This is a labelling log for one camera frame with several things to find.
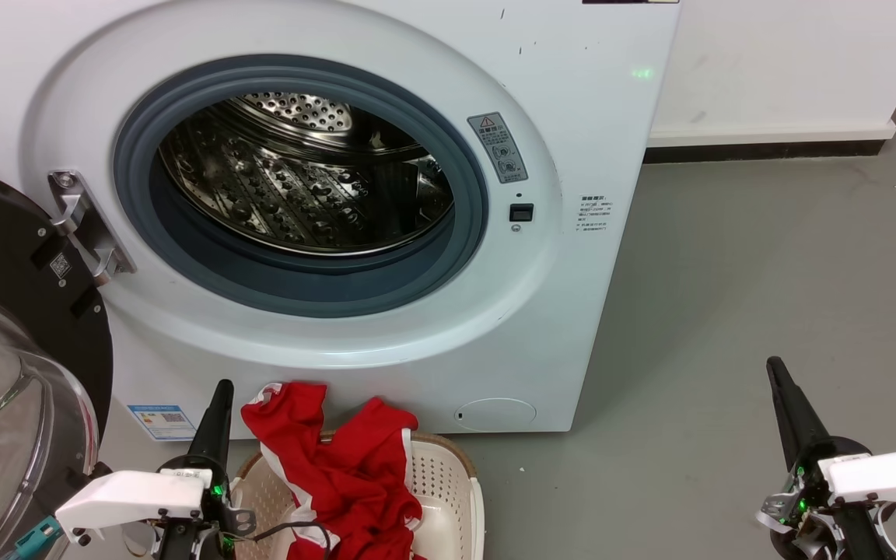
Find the wire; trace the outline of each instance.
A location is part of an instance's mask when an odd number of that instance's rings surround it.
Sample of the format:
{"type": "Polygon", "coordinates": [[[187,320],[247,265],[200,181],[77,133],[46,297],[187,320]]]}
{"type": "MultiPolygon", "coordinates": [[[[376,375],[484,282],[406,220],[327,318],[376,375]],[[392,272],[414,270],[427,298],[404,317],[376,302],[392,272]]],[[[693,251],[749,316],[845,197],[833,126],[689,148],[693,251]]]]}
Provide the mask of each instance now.
{"type": "Polygon", "coordinates": [[[231,533],[223,533],[232,539],[237,540],[246,540],[251,542],[258,542],[263,539],[267,539],[271,535],[278,533],[279,531],[285,529],[296,529],[301,527],[316,527],[320,529],[321,533],[324,533],[324,543],[327,543],[327,546],[324,547],[324,560],[327,560],[328,557],[331,556],[331,533],[327,532],[327,528],[324,525],[317,523],[317,521],[291,521],[289,523],[279,523],[275,527],[268,529],[262,533],[259,533],[253,537],[242,537],[240,535],[234,535],[231,533]]]}

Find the laundry basket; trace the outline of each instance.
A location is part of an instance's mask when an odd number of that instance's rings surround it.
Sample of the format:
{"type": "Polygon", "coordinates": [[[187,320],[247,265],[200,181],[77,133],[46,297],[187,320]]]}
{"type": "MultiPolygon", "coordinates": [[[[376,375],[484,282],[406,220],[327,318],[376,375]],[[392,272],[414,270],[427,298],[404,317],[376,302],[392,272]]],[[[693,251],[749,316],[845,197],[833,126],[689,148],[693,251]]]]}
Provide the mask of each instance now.
{"type": "MultiPolygon", "coordinates": [[[[331,435],[321,433],[320,439],[327,442],[331,435]]],[[[413,432],[412,443],[411,491],[423,507],[413,552],[427,560],[482,560],[483,491],[472,461],[441,436],[413,432]]],[[[241,467],[231,496],[235,506],[254,511],[256,532],[288,521],[296,509],[292,493],[260,453],[241,467]]],[[[237,560],[285,560],[291,542],[292,531],[257,543],[238,541],[237,560]]]]}

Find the qr code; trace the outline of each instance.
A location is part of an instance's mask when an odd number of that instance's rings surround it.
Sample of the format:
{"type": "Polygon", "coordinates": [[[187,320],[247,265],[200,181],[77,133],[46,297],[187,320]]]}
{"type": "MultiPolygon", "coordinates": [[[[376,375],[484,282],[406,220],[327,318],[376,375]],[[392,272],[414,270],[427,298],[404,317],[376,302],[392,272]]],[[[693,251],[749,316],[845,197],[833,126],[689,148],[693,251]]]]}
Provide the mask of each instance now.
{"type": "Polygon", "coordinates": [[[51,270],[54,271],[58,278],[64,278],[65,274],[68,274],[68,270],[71,269],[72,266],[68,264],[68,259],[65,258],[64,253],[58,253],[54,260],[51,261],[51,270]]]}

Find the red and white garment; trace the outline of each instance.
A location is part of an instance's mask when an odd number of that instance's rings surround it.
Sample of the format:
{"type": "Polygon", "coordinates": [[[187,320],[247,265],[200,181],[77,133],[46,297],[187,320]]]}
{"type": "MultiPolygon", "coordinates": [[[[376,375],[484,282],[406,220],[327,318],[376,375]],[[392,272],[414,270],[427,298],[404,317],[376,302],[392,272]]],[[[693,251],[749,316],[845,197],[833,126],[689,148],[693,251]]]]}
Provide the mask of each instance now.
{"type": "MultiPolygon", "coordinates": [[[[292,490],[298,508],[291,521],[317,521],[330,532],[331,559],[408,560],[421,516],[409,490],[417,418],[373,398],[330,443],[320,443],[326,396],[323,385],[271,383],[241,408],[241,418],[292,490]]],[[[320,529],[294,531],[288,560],[320,560],[320,529]]]]}

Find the metal hinge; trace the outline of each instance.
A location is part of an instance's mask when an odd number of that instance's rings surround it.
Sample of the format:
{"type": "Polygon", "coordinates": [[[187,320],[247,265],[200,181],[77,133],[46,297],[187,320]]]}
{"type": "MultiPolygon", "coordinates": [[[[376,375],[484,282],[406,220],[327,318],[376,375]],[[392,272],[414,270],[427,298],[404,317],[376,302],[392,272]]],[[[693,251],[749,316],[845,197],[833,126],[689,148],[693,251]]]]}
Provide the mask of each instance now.
{"type": "Polygon", "coordinates": [[[47,174],[47,183],[61,209],[61,217],[51,223],[59,234],[67,235],[81,246],[96,286],[108,283],[115,274],[136,272],[134,262],[93,204],[82,175],[74,170],[51,171],[47,174]]]}

